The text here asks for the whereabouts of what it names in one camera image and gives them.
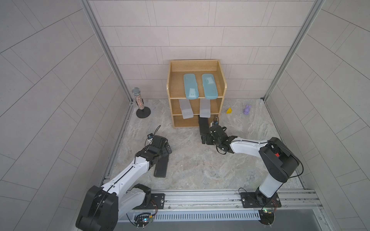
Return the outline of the black pencil case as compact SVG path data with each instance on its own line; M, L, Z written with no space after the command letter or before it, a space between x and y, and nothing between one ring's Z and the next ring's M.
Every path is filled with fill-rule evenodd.
M169 156L162 157L158 163L155 165L154 177L155 178L165 178L167 175Z
M200 117L198 118L199 132L200 135L207 135L209 133L209 120L208 118Z

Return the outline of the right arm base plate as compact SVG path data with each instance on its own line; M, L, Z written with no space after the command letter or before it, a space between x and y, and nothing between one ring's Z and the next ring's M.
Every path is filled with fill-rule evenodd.
M243 208L280 208L281 201L277 193L271 198L265 197L263 194L240 192L240 198Z

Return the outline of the teal pencil case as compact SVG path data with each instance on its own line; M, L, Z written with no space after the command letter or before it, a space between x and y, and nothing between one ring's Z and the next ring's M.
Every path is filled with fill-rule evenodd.
M218 98L218 90L213 74L203 74L202 85L206 99L214 100Z
M184 74L183 79L186 98L189 100L198 99L199 92L195 74Z

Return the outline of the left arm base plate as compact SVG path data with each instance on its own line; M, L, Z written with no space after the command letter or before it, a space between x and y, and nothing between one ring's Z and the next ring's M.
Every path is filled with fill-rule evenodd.
M144 202L135 207L134 210L145 210L145 209L163 209L165 202L164 193L152 193L150 196L146 196Z

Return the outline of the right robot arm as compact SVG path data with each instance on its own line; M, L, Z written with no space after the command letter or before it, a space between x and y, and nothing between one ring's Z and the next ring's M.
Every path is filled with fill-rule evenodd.
M200 127L203 144L215 145L218 153L225 155L246 154L259 157L268 170L268 175L255 192L255 199L264 205L278 189L292 178L301 161L277 137L266 141L250 141L237 136L228 136L226 127L216 124Z

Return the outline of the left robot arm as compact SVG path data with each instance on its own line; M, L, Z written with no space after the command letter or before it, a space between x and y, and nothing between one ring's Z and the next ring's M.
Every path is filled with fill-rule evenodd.
M149 144L135 154L127 168L104 185L88 190L76 227L82 231L112 231L132 209L162 208L163 194L152 194L149 187L135 182L156 164L167 162L171 153L165 137L150 134Z

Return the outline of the frosted white pencil case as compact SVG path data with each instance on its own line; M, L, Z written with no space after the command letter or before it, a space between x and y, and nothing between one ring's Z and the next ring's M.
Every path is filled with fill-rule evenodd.
M199 103L199 116L202 118L211 117L211 101L206 98L201 98Z
M189 119L194 117L194 113L189 99L179 99L179 105L183 119Z

